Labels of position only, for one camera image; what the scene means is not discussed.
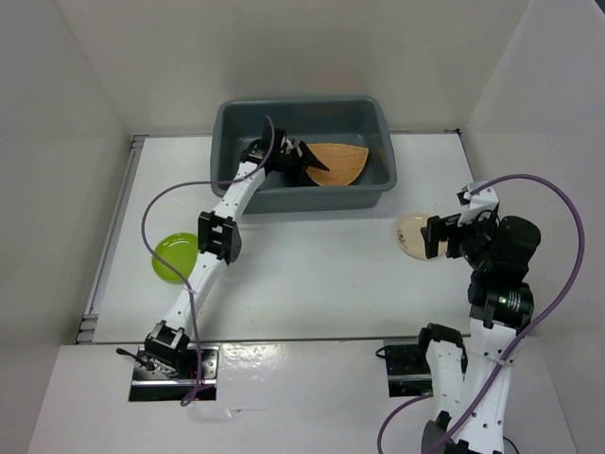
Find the orange woven fan basket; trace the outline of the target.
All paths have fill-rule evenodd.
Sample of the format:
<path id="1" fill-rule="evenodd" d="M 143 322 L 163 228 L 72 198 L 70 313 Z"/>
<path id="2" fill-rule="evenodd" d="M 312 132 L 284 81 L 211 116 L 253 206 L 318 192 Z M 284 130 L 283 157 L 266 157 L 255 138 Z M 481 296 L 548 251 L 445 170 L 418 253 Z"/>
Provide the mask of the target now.
<path id="1" fill-rule="evenodd" d="M 361 175 L 368 161 L 368 148 L 335 143 L 308 145 L 310 151 L 327 170 L 309 167 L 308 178 L 319 186 L 347 186 Z"/>

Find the lime green plate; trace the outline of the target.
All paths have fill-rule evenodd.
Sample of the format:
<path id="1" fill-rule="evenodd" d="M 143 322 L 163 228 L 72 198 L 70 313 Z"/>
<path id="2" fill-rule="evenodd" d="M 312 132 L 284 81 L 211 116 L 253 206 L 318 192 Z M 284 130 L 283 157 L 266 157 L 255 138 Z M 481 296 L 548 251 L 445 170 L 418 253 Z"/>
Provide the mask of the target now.
<path id="1" fill-rule="evenodd" d="M 198 239 L 191 233 L 171 234 L 158 243 L 154 252 L 188 278 L 197 261 Z M 151 267 L 166 283 L 182 283 L 182 279 L 155 256 L 151 258 Z"/>

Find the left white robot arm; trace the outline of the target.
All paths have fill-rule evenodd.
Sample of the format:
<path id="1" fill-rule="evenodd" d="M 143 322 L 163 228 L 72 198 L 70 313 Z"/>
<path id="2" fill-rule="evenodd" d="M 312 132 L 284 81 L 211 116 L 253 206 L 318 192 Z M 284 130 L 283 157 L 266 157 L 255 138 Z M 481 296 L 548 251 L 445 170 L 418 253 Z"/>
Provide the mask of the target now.
<path id="1" fill-rule="evenodd" d="M 310 167 L 329 169 L 304 141 L 289 139 L 267 116 L 262 136 L 242 152 L 235 177 L 225 182 L 228 189 L 220 202 L 212 210 L 199 214 L 199 253 L 190 275 L 178 271 L 155 253 L 148 241 L 144 242 L 152 256 L 184 283 L 177 302 L 145 339 L 145 354 L 163 375 L 174 378 L 195 371 L 197 378 L 203 378 L 202 357 L 193 358 L 188 345 L 190 341 L 199 342 L 196 317 L 212 285 L 240 255 L 242 239 L 238 221 L 270 172 L 291 174 L 299 180 Z"/>

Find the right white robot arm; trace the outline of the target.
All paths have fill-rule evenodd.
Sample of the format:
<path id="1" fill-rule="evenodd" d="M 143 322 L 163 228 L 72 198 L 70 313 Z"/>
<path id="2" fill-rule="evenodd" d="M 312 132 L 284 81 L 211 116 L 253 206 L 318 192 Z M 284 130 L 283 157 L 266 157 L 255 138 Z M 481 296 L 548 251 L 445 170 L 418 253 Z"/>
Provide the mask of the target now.
<path id="1" fill-rule="evenodd" d="M 532 319 L 533 294 L 524 279 L 541 242 L 530 221 L 482 209 L 470 220 L 434 216 L 421 230 L 425 254 L 440 243 L 446 256 L 472 269 L 470 338 L 444 325 L 421 330 L 414 360 L 430 372 L 434 417 L 423 430 L 424 453 L 502 453 L 504 419 L 517 354 L 505 351 Z"/>

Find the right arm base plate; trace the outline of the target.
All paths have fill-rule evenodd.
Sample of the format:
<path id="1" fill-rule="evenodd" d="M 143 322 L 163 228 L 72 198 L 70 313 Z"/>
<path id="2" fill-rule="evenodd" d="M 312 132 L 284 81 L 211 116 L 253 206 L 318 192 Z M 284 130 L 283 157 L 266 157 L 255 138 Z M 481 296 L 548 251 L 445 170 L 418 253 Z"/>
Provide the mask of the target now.
<path id="1" fill-rule="evenodd" d="M 415 397 L 433 392 L 430 368 L 417 338 L 385 340 L 374 355 L 384 362 L 389 397 Z"/>

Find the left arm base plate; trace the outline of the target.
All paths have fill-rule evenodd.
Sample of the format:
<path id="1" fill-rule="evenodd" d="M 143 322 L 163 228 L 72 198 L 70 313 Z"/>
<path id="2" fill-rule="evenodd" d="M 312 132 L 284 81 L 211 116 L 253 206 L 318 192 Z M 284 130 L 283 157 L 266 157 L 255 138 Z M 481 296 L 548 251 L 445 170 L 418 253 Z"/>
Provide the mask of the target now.
<path id="1" fill-rule="evenodd" d="M 217 390 L 219 347 L 211 345 L 201 350 L 203 372 L 202 387 L 196 401 L 215 401 Z M 189 394 L 197 377 L 197 349 L 195 344 L 187 348 L 187 364 L 182 372 L 170 371 L 156 364 L 147 365 L 144 346 L 138 345 L 130 380 L 130 402 L 180 402 Z"/>

